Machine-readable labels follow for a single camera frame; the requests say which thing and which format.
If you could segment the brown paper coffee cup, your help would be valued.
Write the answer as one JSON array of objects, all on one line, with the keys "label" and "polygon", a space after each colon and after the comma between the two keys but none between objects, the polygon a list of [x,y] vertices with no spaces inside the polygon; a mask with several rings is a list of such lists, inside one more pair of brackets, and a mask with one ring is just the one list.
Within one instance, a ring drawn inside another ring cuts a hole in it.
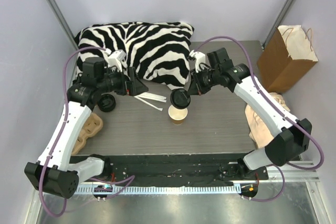
[{"label": "brown paper coffee cup", "polygon": [[173,105],[170,105],[168,109],[168,115],[174,125],[180,125],[184,122],[188,115],[188,109],[177,109]]}]

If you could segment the black cup lid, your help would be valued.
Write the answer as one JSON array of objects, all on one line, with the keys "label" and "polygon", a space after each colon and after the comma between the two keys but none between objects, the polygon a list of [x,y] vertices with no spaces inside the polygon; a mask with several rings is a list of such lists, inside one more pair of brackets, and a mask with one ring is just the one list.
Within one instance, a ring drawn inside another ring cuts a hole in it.
[{"label": "black cup lid", "polygon": [[181,110],[190,105],[191,97],[185,89],[179,88],[171,92],[170,101],[175,108]]}]

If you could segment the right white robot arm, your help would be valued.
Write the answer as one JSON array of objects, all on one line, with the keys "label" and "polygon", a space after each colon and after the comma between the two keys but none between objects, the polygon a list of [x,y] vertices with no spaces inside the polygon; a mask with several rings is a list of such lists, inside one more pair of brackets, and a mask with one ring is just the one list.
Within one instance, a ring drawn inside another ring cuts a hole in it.
[{"label": "right white robot arm", "polygon": [[239,177],[250,179],[257,169],[271,164],[283,166],[308,149],[310,140],[302,130],[311,133],[309,120],[298,120],[283,108],[250,75],[245,64],[233,64],[225,48],[208,54],[192,50],[189,59],[195,62],[195,68],[191,70],[188,95],[206,94],[216,85],[228,88],[256,112],[273,137],[266,146],[249,152],[238,161]]}]

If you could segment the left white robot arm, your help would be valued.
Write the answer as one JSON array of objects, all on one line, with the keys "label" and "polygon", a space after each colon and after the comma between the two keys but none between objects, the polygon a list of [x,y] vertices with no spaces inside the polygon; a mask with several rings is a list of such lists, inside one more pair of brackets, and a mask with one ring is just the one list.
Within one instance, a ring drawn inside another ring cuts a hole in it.
[{"label": "left white robot arm", "polygon": [[112,174],[110,159],[92,154],[84,161],[72,164],[70,157],[80,131],[95,106],[108,111],[110,92],[137,96],[148,87],[137,76],[134,67],[127,72],[108,66],[99,57],[89,57],[82,64],[82,73],[67,90],[65,107],[46,149],[35,163],[28,162],[24,173],[39,191],[69,199],[78,185],[93,177],[105,182]]}]

